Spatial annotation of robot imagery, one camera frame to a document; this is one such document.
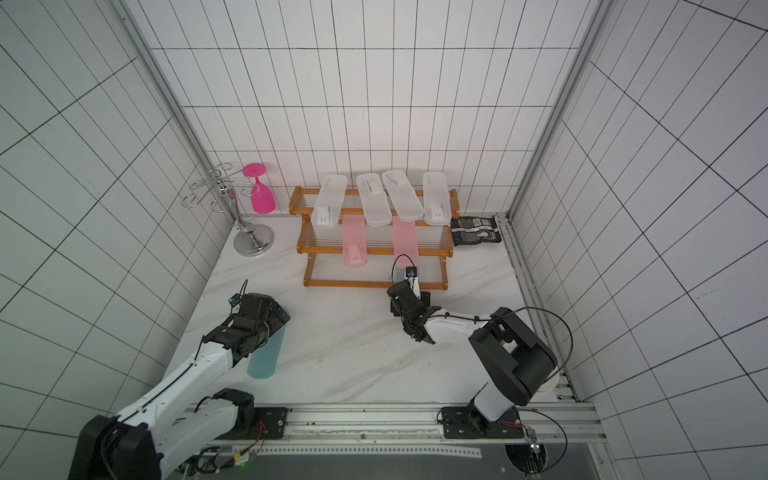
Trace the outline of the pink pencil case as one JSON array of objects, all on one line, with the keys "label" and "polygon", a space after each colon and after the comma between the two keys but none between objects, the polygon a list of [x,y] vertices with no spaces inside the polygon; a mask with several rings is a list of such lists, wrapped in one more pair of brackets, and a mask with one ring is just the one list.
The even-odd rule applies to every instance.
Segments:
[{"label": "pink pencil case", "polygon": [[347,267],[361,267],[367,263],[367,231],[364,216],[343,216],[342,256]]},{"label": "pink pencil case", "polygon": [[392,227],[392,240],[396,257],[395,266],[402,270],[417,266],[419,262],[419,247],[416,223],[404,222],[399,217],[395,217]]}]

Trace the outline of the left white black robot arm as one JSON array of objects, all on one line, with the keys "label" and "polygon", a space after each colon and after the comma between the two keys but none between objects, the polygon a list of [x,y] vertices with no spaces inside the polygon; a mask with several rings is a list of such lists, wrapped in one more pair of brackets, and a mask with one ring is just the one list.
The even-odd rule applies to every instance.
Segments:
[{"label": "left white black robot arm", "polygon": [[266,346],[290,316],[272,297],[240,293],[227,318],[168,378],[112,417],[81,430],[71,479],[165,479],[216,440],[255,446],[284,435],[286,409],[259,408],[252,394],[211,386]]}]

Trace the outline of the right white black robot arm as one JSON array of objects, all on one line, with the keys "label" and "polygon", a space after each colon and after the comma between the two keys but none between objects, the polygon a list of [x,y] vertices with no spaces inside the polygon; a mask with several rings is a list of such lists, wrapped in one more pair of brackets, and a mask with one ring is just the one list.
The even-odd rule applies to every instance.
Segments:
[{"label": "right white black robot arm", "polygon": [[519,422],[518,408],[559,375],[563,364],[547,343],[519,316],[500,307],[488,316],[451,313],[416,294],[403,280],[387,290],[391,312],[417,342],[469,346],[486,372],[486,381],[465,407],[445,407],[437,419],[447,439],[531,437]]}]

